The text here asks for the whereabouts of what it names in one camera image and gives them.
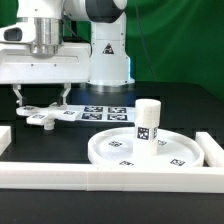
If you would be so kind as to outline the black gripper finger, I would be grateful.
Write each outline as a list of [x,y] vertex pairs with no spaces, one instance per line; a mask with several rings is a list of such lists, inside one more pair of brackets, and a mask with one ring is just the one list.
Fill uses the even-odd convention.
[[71,90],[71,84],[70,83],[64,83],[63,84],[63,90],[61,91],[61,93],[60,93],[60,95],[57,99],[57,104],[59,106],[67,104],[66,99],[67,99],[67,96],[68,96],[70,90]]
[[20,84],[13,84],[12,85],[12,88],[13,88],[13,92],[15,93],[15,95],[16,95],[16,97],[17,97],[17,104],[19,105],[19,106],[23,106],[23,96],[22,96],[22,94],[21,94],[21,92],[20,92],[20,90],[21,90],[21,85]]

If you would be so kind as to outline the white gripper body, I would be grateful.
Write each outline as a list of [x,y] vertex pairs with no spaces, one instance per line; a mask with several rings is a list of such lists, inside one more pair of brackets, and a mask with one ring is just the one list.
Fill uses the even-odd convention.
[[0,84],[87,82],[90,53],[86,43],[65,43],[53,56],[32,55],[28,45],[0,44]]

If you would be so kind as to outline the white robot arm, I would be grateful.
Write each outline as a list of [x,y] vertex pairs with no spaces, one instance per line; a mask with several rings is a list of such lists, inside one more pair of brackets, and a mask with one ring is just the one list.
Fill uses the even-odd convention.
[[73,83],[96,89],[134,82],[125,52],[127,0],[18,0],[17,22],[0,28],[0,85]]

